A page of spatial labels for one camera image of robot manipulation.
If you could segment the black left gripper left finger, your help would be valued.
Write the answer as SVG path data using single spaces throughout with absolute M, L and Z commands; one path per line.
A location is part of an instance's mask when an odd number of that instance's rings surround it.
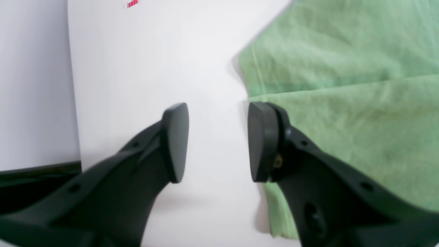
M 160 192 L 182 181 L 186 103 L 42 200 L 1 216 L 1 240 L 18 247 L 139 247 Z

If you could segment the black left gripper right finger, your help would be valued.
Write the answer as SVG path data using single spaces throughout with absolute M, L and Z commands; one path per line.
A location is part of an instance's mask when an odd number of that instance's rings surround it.
M 253 181 L 278 184 L 303 247 L 438 244 L 438 213 L 406 202 L 320 150 L 278 105 L 249 104 L 248 150 Z

